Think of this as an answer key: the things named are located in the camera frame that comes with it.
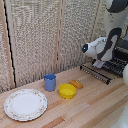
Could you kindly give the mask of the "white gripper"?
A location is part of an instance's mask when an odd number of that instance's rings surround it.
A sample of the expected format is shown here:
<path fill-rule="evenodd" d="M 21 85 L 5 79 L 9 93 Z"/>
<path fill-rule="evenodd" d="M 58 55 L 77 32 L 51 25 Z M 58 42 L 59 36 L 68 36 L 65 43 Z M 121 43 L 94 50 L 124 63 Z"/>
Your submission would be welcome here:
<path fill-rule="evenodd" d="M 105 63 L 105 61 L 101 61 L 101 60 L 96 60 L 93 64 L 93 67 L 96 68 L 102 68 L 103 64 Z"/>

